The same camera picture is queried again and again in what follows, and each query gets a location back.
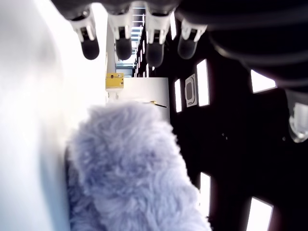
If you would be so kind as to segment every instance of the furry microphone windscreen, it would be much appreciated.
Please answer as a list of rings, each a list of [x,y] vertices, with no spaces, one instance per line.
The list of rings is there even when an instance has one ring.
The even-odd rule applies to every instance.
[[[72,231],[209,231],[199,192],[154,105],[95,108],[69,143]]]

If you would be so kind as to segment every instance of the rectangular light panel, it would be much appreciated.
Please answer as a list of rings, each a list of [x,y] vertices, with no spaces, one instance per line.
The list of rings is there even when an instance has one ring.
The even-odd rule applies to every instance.
[[[146,65],[146,76],[147,78],[150,77],[149,64]]]
[[[177,112],[181,112],[182,111],[182,98],[181,98],[180,79],[175,81],[174,88],[175,88],[175,106],[176,106],[176,111]]]
[[[199,106],[210,104],[206,59],[197,65],[197,83]]]
[[[272,211],[272,205],[252,197],[246,231],[268,231]]]
[[[171,27],[171,37],[172,37],[172,40],[174,40],[175,36],[177,35],[177,28],[175,26],[174,12],[172,12],[170,16],[170,27]]]
[[[210,213],[211,177],[205,173],[200,175],[200,209],[203,216]]]
[[[261,92],[276,88],[274,80],[267,78],[259,73],[251,70],[251,82],[253,93]]]

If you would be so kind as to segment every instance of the white panel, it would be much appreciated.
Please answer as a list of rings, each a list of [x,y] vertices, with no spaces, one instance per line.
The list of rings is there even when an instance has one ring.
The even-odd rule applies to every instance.
[[[253,93],[276,88],[276,83],[274,80],[260,75],[253,70],[251,70],[251,82]]]
[[[149,64],[146,65],[146,76],[150,77]]]
[[[246,231],[267,231],[273,206],[253,197]]]
[[[211,198],[211,177],[205,173],[200,175],[200,209],[201,213],[209,216]]]
[[[175,81],[174,83],[175,87],[175,104],[176,104],[176,111],[181,112],[182,111],[182,96],[181,96],[181,86],[180,86],[180,79]]]
[[[168,107],[156,106],[163,119],[170,121],[168,78],[126,78],[124,89],[118,96],[119,100],[157,101],[158,104]]]
[[[101,53],[90,61],[51,1],[0,9],[0,230],[70,231],[64,150],[104,105],[107,13],[93,6]]]
[[[210,101],[206,59],[197,65],[197,79],[199,106],[209,105]]]
[[[137,42],[132,41],[132,42],[131,42],[131,47],[132,47],[132,48],[137,48]]]
[[[170,16],[170,26],[171,26],[171,37],[172,37],[172,40],[174,40],[175,36],[177,35],[177,28],[175,26],[174,12],[172,12]]]

